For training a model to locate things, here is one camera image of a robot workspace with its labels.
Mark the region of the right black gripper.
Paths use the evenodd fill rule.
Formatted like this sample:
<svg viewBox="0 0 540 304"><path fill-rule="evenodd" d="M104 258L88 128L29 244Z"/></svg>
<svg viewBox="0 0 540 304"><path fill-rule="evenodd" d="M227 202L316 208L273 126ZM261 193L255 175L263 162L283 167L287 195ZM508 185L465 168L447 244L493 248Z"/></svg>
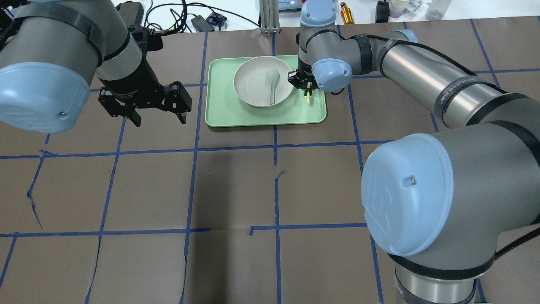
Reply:
<svg viewBox="0 0 540 304"><path fill-rule="evenodd" d="M288 72L287 81L296 89L302 90L304 95L311 95L313 90L318 88L311 68L297 68L295 71Z"/></svg>

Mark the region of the right robot arm grey silver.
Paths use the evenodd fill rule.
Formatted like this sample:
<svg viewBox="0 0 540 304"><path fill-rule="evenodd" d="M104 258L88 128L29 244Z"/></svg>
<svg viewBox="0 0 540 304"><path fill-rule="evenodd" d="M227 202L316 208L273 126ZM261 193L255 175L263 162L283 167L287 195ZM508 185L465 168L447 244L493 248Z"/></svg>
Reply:
<svg viewBox="0 0 540 304"><path fill-rule="evenodd" d="M501 233L539 223L539 103L420 44L411 30L343 40L332 0L303 4L289 82L337 92L380 73L447 127L380 145L363 166L364 217L395 262L398 304L472 304L478 279L515 247Z"/></svg>

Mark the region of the left robot arm grey silver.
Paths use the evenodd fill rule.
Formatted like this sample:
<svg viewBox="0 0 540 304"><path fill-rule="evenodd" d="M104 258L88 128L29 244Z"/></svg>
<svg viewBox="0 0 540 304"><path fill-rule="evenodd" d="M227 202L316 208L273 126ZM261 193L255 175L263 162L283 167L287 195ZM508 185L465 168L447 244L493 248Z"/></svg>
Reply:
<svg viewBox="0 0 540 304"><path fill-rule="evenodd" d="M109 116L139 127L137 109L158 109L185 123L191 96L179 81L161 85L146 59L162 47L158 35L127 24L109 0L29 0L1 34L1 121L67 131L97 78L98 102Z"/></svg>

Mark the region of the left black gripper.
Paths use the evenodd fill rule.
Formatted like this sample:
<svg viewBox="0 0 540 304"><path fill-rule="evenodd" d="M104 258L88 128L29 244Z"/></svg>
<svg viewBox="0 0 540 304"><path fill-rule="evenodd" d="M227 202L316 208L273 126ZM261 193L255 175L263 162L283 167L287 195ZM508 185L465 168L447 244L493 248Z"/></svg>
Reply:
<svg viewBox="0 0 540 304"><path fill-rule="evenodd" d="M158 109L176 115L186 124L192 109L192 98L180 81L165 87L158 81L146 59L147 51L163 47L159 36L151 35L140 25L128 27L123 50L111 55L98 68L98 79L103 84L98 100L112 117L129 119L136 127L142 118L136 109Z"/></svg>

